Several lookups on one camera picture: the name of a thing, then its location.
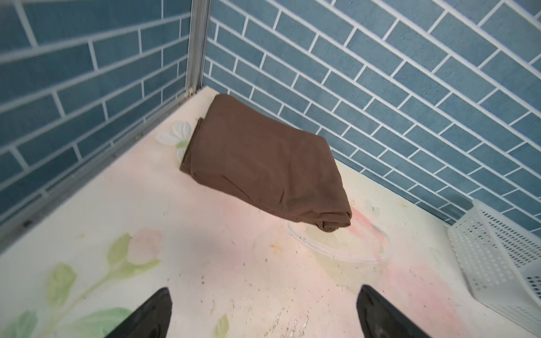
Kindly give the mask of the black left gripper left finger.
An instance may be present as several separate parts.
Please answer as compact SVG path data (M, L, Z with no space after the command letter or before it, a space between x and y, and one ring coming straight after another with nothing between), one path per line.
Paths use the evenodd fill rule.
M114 328L106 338L165 338L172 310L173 302L169 288L162 287Z

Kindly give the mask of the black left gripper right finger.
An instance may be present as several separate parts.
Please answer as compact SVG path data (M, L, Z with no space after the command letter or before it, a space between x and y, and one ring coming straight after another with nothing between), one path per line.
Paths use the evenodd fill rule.
M356 300L356 310L365 337L429 338L370 285L362 285Z

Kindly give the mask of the brown trousers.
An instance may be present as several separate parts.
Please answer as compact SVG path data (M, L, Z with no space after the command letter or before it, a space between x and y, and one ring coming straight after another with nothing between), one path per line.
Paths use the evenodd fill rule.
M197 121L180 170L197 183L268 214L324 232L351 224L352 210L326 140L219 94Z

